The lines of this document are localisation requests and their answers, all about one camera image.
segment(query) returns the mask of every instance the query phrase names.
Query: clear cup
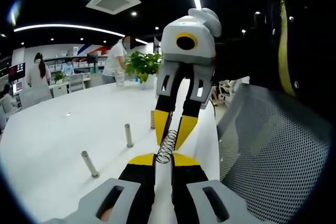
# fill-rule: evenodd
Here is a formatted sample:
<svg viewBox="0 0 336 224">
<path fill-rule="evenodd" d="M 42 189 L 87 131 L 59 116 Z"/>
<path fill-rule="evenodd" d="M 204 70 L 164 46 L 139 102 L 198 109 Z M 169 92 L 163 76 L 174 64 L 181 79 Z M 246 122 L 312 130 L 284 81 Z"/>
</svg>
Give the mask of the clear cup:
<svg viewBox="0 0 336 224">
<path fill-rule="evenodd" d="M 114 78 L 116 79 L 117 87 L 124 87 L 125 85 L 125 72 L 118 70 L 114 72 Z"/>
</svg>

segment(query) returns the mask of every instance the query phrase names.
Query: ceiling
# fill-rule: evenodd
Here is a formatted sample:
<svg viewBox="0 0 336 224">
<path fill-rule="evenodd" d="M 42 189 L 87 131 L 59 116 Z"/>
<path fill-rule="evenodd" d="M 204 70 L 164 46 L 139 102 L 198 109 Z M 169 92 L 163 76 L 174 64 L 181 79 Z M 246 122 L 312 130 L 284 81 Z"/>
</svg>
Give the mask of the ceiling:
<svg viewBox="0 0 336 224">
<path fill-rule="evenodd" d="M 163 28 L 173 20 L 187 15 L 189 8 L 195 7 L 193 0 L 140 0 L 138 6 L 116 15 L 89 9 L 90 0 L 0 0 L 0 36 L 1 58 L 11 55 L 13 49 L 25 47 L 61 44 L 86 43 L 113 45 L 119 37 L 74 28 L 36 28 L 17 33 L 14 28 L 38 24 L 72 24 L 135 35 L 151 42 L 153 36 L 160 37 Z M 21 2 L 19 16 L 14 27 L 7 21 L 8 11 L 13 3 Z M 223 34 L 219 40 L 239 36 L 243 28 L 253 25 L 253 14 L 265 7 L 265 0 L 201 0 L 202 7 L 215 11 L 222 23 Z"/>
</svg>

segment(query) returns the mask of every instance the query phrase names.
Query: woman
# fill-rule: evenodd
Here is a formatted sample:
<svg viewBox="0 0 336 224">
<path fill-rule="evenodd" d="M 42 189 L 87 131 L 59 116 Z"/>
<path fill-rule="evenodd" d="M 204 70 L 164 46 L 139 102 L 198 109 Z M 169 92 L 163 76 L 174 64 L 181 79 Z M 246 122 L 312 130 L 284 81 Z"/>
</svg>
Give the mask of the woman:
<svg viewBox="0 0 336 224">
<path fill-rule="evenodd" d="M 17 108 L 17 101 L 10 95 L 11 86 L 6 84 L 2 91 L 3 97 L 1 98 L 1 104 L 5 113 L 11 113 Z"/>
<path fill-rule="evenodd" d="M 71 59 L 66 60 L 66 64 L 62 68 L 62 73 L 66 76 L 75 74 L 74 67 L 72 66 Z"/>
<path fill-rule="evenodd" d="M 111 48 L 102 73 L 104 84 L 114 83 L 114 73 L 116 71 L 126 70 L 125 58 L 127 57 L 127 52 L 133 49 L 134 46 L 135 38 L 132 36 L 125 36 Z"/>
<path fill-rule="evenodd" d="M 34 66 L 28 72 L 27 84 L 30 87 L 48 84 L 51 74 L 49 68 L 44 64 L 43 56 L 40 52 L 36 54 L 34 63 Z"/>
</svg>

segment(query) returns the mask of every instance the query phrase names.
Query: desk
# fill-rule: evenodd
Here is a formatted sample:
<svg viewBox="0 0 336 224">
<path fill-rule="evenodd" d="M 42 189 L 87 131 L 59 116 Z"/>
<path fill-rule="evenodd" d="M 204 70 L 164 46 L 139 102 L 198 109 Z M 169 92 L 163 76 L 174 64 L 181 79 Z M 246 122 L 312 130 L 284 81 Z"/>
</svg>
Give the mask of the desk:
<svg viewBox="0 0 336 224">
<path fill-rule="evenodd" d="M 90 81 L 91 78 L 84 78 L 84 82 Z M 49 85 L 49 89 L 53 89 L 53 88 L 57 88 L 57 87 L 61 87 L 64 85 L 69 85 L 69 81 L 64 81 L 61 84 L 53 84 L 53 85 Z"/>
<path fill-rule="evenodd" d="M 154 90 L 136 82 L 107 84 L 63 95 L 10 117 L 0 142 L 0 164 L 19 202 L 40 222 L 63 218 L 81 197 L 108 178 L 118 178 L 137 155 L 157 152 L 150 129 Z M 171 129 L 178 127 L 189 81 L 181 83 Z M 124 124 L 130 123 L 134 147 L 126 147 Z M 80 155 L 88 151 L 98 179 Z M 199 161 L 209 179 L 219 179 L 219 150 L 214 108 L 200 111 L 198 124 L 179 153 Z M 176 222 L 171 204 L 170 164 L 157 164 L 155 203 L 149 223 Z"/>
</svg>

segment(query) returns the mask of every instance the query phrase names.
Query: metal cylinder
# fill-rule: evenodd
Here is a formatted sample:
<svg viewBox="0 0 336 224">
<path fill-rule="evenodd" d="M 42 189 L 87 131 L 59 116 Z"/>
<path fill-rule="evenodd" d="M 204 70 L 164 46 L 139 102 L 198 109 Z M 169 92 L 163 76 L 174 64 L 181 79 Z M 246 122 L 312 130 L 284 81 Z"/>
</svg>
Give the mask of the metal cylinder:
<svg viewBox="0 0 336 224">
<path fill-rule="evenodd" d="M 127 140 L 127 147 L 132 148 L 133 143 L 132 143 L 132 136 L 131 136 L 131 128 L 130 124 L 125 124 L 125 132 L 126 132 L 126 140 Z"/>
<path fill-rule="evenodd" d="M 91 176 L 92 178 L 99 178 L 99 172 L 96 170 L 96 168 L 94 167 L 90 157 L 89 157 L 89 153 L 87 151 L 82 151 L 81 155 L 86 163 L 86 165 L 88 166 L 90 172 L 91 172 Z"/>
<path fill-rule="evenodd" d="M 154 110 L 151 111 L 151 129 L 155 130 Z"/>
</svg>

